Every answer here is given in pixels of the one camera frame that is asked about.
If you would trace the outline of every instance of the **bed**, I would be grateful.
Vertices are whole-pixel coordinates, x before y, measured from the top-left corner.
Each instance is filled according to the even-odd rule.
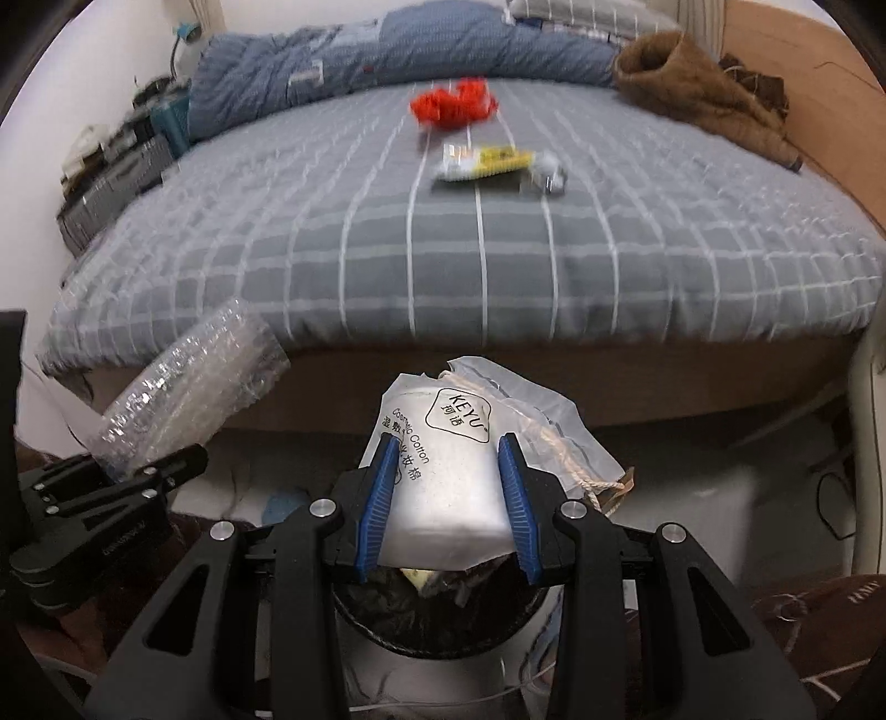
[[[729,0],[724,50],[786,78],[789,137],[818,173],[792,176],[612,90],[500,79],[500,116],[455,139],[549,147],[567,193],[440,189],[444,138],[405,115],[429,82],[324,100],[199,146],[132,206],[63,293],[43,367],[69,387],[85,373],[102,409],[237,292],[293,362],[241,427],[362,432],[398,372],[467,352],[563,392],[590,426],[810,394],[845,373],[880,292],[886,104],[848,39],[793,13]],[[313,169],[279,161],[317,158],[324,138],[333,152]],[[268,196],[275,174],[286,189]],[[178,213],[209,185],[202,225]],[[164,252],[139,241],[159,236]]]

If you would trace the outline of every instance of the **wooden bed frame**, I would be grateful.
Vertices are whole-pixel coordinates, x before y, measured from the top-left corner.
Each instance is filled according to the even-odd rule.
[[[810,165],[886,226],[886,96],[842,33],[750,0],[727,0],[724,52],[785,79],[789,140]],[[772,343],[677,343],[483,352],[571,398],[590,427],[733,410],[811,395],[844,378],[858,335]],[[274,391],[233,427],[365,433],[400,372],[436,375],[479,348],[340,350],[298,354]],[[87,377],[103,410],[137,375]]]

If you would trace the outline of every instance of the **striped pillow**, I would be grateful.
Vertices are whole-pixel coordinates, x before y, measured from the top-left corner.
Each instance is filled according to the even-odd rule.
[[[515,20],[535,18],[589,27],[626,40],[659,30],[680,29],[667,15],[650,10],[637,0],[510,0],[508,10]]]

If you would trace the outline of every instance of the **metal screw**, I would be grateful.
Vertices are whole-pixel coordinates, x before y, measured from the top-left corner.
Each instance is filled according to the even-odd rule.
[[[680,544],[686,539],[686,529],[676,522],[669,522],[662,528],[662,537],[669,543]]]
[[[560,505],[560,512],[570,520],[581,520],[587,515],[587,507],[578,500],[567,500]]]
[[[227,540],[234,534],[234,523],[228,522],[227,520],[222,520],[221,522],[216,522],[209,529],[209,536],[213,540]]]
[[[310,506],[311,514],[316,518],[328,518],[335,512],[335,500],[329,500],[328,497],[321,497],[315,500]]]

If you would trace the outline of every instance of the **blue comforter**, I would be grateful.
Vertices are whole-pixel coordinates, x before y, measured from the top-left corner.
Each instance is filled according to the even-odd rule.
[[[292,35],[219,35],[191,85],[189,132],[207,139],[290,107],[402,82],[483,76],[608,87],[617,50],[508,25],[501,9],[468,0]]]

